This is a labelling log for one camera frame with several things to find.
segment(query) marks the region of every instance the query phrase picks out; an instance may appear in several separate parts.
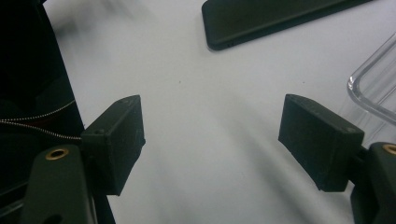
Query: transparent plastic tray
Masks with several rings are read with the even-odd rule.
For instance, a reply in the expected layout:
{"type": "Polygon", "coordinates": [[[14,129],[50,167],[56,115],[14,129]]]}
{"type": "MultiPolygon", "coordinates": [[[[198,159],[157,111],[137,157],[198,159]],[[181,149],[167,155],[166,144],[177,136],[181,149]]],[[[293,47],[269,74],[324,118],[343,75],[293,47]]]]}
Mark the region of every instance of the transparent plastic tray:
{"type": "Polygon", "coordinates": [[[396,143],[396,34],[348,80],[341,116],[365,131],[363,145],[396,143]]]}

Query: metal zipper teeth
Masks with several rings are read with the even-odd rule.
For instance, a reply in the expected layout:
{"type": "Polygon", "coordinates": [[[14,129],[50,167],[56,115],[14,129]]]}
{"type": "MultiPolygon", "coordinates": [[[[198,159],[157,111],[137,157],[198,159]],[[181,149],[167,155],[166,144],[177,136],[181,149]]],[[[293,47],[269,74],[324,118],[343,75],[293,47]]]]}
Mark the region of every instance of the metal zipper teeth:
{"type": "Polygon", "coordinates": [[[34,116],[34,117],[30,117],[30,118],[20,118],[20,119],[0,119],[0,121],[14,121],[14,122],[19,122],[19,121],[26,121],[26,120],[32,120],[32,119],[43,119],[45,117],[49,117],[53,114],[56,114],[64,109],[66,109],[67,107],[69,107],[70,105],[72,105],[76,100],[73,100],[72,102],[68,103],[67,105],[62,106],[59,109],[56,109],[52,112],[49,112],[47,114],[44,115],[39,115],[39,116],[34,116]]]}
{"type": "Polygon", "coordinates": [[[52,112],[49,112],[47,114],[44,115],[39,115],[39,116],[34,116],[34,117],[30,117],[30,118],[20,118],[20,119],[0,119],[0,124],[6,124],[6,125],[11,125],[11,126],[17,126],[17,127],[21,127],[21,128],[26,128],[26,129],[31,129],[31,130],[35,130],[53,137],[57,137],[57,138],[62,138],[62,139],[67,139],[67,140],[77,140],[80,141],[81,138],[77,137],[77,136],[68,136],[68,135],[63,135],[63,134],[59,134],[59,133],[53,133],[50,132],[48,130],[45,129],[41,129],[32,125],[27,125],[27,124],[21,124],[18,122],[21,121],[27,121],[27,120],[34,120],[34,119],[43,119],[45,117],[49,117],[53,114],[56,114],[64,109],[66,109],[67,107],[69,107],[70,105],[72,105],[76,100],[71,101],[70,103],[68,103],[67,105],[62,106],[59,109],[56,109],[52,112]]]}
{"type": "Polygon", "coordinates": [[[59,133],[53,133],[50,131],[47,131],[45,129],[41,129],[41,128],[37,128],[35,126],[30,126],[30,125],[26,125],[26,124],[21,124],[21,123],[16,123],[16,122],[11,122],[11,121],[7,121],[7,120],[0,120],[0,124],[6,124],[6,125],[11,125],[11,126],[18,126],[21,128],[26,128],[26,129],[31,129],[31,130],[35,130],[53,137],[57,137],[57,138],[62,138],[62,139],[67,139],[67,140],[76,140],[76,141],[81,141],[81,137],[77,137],[77,136],[68,136],[68,135],[63,135],[63,134],[59,134],[59,133]]]}

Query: white table surface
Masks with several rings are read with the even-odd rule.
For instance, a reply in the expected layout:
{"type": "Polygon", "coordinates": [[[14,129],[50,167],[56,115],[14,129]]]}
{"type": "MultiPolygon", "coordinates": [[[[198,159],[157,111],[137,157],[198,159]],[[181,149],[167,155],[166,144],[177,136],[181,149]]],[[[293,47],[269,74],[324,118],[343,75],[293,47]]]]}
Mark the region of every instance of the white table surface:
{"type": "Polygon", "coordinates": [[[147,144],[117,223],[353,223],[349,194],[318,191],[277,141],[286,93],[340,111],[347,78],[396,30],[374,0],[223,51],[205,0],[49,0],[46,10],[88,127],[140,94],[147,144]]]}

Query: smartphone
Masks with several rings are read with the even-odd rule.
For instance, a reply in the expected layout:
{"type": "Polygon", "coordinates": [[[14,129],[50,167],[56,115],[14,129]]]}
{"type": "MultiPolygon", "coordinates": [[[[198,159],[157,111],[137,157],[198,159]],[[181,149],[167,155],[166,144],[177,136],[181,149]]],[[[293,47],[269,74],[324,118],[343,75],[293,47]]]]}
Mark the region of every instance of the smartphone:
{"type": "Polygon", "coordinates": [[[207,45],[227,49],[372,0],[208,0],[207,45]]]}

